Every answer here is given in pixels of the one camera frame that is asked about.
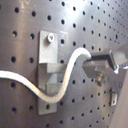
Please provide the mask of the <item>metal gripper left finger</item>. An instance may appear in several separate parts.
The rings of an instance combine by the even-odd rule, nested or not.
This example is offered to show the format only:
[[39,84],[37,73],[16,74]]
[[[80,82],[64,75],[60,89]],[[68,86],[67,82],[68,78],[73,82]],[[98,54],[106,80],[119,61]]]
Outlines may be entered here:
[[106,61],[84,62],[82,68],[87,77],[93,78],[99,87],[106,82],[122,84],[126,75],[125,69],[116,68],[113,70]]

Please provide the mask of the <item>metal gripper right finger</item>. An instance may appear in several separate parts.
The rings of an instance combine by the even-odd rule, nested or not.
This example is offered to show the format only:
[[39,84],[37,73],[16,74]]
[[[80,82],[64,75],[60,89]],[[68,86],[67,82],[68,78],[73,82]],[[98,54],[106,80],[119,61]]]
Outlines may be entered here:
[[92,53],[91,60],[107,60],[109,66],[115,69],[118,65],[128,62],[128,43],[115,49],[106,49],[103,52]]

